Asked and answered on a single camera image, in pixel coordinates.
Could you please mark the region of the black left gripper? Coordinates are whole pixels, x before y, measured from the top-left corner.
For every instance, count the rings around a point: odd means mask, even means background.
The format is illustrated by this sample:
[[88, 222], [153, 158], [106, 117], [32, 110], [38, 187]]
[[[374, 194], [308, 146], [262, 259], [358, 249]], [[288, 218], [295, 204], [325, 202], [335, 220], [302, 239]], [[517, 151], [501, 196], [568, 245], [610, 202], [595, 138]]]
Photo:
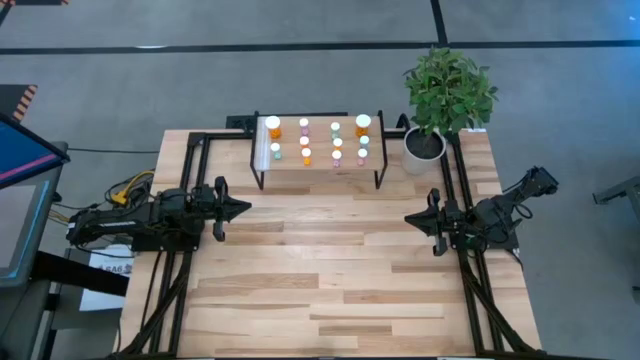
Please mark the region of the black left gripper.
[[216, 241], [225, 240], [223, 222], [231, 222], [251, 208], [251, 203], [228, 195], [228, 185], [223, 176], [215, 178], [214, 186], [208, 184], [192, 189], [192, 197], [197, 212], [204, 220], [213, 220], [213, 235]]

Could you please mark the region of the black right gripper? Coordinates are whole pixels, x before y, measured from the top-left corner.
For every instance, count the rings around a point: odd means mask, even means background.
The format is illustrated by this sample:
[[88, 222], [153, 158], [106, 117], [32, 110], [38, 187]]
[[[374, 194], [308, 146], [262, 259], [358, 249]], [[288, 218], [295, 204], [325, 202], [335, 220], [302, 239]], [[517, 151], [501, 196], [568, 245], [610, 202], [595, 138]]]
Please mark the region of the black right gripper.
[[[421, 212], [406, 215], [405, 222], [436, 238], [436, 244], [433, 246], [435, 256], [442, 256], [449, 248], [468, 250], [471, 234], [468, 231], [465, 213], [459, 208], [456, 200], [446, 200], [443, 207], [439, 206], [440, 200], [439, 190], [433, 188], [428, 194], [429, 207]], [[435, 225], [431, 220], [426, 220], [434, 217], [434, 211]]]

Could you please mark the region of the black power strip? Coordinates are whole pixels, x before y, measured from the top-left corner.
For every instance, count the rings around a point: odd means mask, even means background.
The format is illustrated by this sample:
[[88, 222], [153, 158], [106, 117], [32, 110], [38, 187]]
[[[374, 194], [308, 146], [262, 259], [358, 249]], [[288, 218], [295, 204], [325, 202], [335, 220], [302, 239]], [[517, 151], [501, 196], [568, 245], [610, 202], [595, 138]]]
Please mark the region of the black power strip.
[[254, 132], [256, 129], [255, 115], [231, 115], [226, 118], [226, 129], [239, 129], [243, 132]]

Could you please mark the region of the white paper sign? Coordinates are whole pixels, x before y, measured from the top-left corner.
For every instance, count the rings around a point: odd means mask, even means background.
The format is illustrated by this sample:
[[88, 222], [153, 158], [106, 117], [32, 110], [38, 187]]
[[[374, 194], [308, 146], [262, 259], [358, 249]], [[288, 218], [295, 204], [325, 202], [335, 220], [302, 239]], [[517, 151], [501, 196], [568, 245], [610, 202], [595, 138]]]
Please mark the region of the white paper sign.
[[[88, 265], [129, 278], [133, 268], [133, 253], [125, 245], [110, 245], [92, 250]], [[81, 312], [121, 309], [125, 297], [84, 289], [79, 305]]]

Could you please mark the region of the green plant in white pot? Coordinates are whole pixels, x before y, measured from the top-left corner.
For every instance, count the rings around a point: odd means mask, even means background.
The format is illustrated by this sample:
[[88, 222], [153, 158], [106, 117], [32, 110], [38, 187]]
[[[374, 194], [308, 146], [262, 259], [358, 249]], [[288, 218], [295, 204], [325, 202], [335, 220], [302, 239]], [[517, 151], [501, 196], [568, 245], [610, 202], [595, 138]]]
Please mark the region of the green plant in white pot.
[[449, 48], [432, 48], [404, 73], [413, 114], [403, 119], [402, 166], [412, 175], [445, 155], [448, 135], [483, 127], [491, 120], [498, 88], [489, 68]]

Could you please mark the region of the black stand beam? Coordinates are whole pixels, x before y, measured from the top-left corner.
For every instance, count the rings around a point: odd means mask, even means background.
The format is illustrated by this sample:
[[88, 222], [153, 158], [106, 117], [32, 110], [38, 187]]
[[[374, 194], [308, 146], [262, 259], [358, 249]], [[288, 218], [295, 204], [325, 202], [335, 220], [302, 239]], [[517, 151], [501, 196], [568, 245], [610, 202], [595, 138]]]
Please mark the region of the black stand beam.
[[47, 280], [100, 293], [125, 296], [129, 279], [57, 255], [38, 251], [30, 272], [31, 280]]

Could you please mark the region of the grey metal stand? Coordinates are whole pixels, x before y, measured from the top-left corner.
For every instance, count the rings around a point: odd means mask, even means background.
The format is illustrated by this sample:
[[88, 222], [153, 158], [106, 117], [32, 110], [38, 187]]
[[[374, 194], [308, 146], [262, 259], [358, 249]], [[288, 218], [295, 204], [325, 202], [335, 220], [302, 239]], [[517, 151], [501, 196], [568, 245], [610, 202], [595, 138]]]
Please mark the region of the grey metal stand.
[[640, 206], [640, 176], [593, 193], [592, 196], [596, 204], [606, 204], [614, 198], [627, 197], [633, 206]]

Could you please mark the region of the grey panel with teal edge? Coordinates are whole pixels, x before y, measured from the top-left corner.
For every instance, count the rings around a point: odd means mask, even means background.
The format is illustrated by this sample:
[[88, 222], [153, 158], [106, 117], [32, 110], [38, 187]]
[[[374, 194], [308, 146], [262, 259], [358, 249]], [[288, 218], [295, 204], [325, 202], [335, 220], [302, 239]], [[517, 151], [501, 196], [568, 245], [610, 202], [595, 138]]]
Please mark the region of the grey panel with teal edge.
[[49, 170], [0, 190], [0, 288], [28, 281], [61, 171]]

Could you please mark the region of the blue screen monitor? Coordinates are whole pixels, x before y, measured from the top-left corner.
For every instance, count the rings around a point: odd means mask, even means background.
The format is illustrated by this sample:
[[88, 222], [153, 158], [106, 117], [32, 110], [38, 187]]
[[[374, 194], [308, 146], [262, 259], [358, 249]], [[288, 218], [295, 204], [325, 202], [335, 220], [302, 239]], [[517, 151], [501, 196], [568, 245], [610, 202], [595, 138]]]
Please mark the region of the blue screen monitor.
[[68, 163], [70, 157], [52, 143], [0, 113], [0, 189]]

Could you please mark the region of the black aluminium table frame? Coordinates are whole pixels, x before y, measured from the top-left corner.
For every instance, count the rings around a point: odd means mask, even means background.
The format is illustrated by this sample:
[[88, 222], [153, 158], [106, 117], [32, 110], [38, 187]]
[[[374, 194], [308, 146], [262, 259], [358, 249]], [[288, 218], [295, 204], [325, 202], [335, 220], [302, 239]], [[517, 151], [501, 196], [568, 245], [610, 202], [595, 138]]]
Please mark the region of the black aluminium table frame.
[[488, 135], [464, 129], [422, 175], [400, 161], [408, 128], [385, 128], [388, 167], [371, 172], [250, 169], [253, 132], [169, 130], [157, 190], [224, 176], [252, 207], [205, 223], [190, 252], [139, 252], [122, 310], [119, 358], [364, 360], [544, 357], [520, 266], [508, 249], [448, 249], [405, 222], [440, 205], [469, 210], [500, 191]]

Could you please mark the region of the wooden shelf black metal frame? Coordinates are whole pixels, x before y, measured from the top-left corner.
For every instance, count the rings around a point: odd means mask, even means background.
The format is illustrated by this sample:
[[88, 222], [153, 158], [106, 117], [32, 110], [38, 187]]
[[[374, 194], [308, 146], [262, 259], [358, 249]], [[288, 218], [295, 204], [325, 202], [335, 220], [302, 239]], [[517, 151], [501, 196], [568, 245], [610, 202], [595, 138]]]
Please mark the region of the wooden shelf black metal frame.
[[[368, 130], [370, 138], [368, 156], [364, 166], [357, 165], [357, 152], [361, 148], [359, 138], [356, 133], [356, 116], [349, 115], [275, 115], [281, 120], [281, 137], [272, 140], [272, 143], [279, 143], [281, 146], [282, 159], [275, 160], [272, 157], [269, 171], [257, 171], [254, 167], [254, 153], [256, 141], [256, 129], [252, 135], [250, 169], [258, 184], [259, 189], [264, 188], [265, 174], [268, 172], [301, 172], [301, 171], [321, 171], [332, 172], [371, 172], [374, 176], [376, 188], [380, 188], [388, 167], [387, 149], [385, 143], [384, 117], [382, 112], [369, 115], [372, 118]], [[302, 137], [299, 120], [309, 119], [309, 147], [311, 149], [311, 165], [303, 164], [303, 157], [299, 140]], [[340, 137], [343, 140], [341, 166], [333, 166], [332, 152], [335, 150], [331, 138], [330, 125], [332, 122], [339, 122]]]

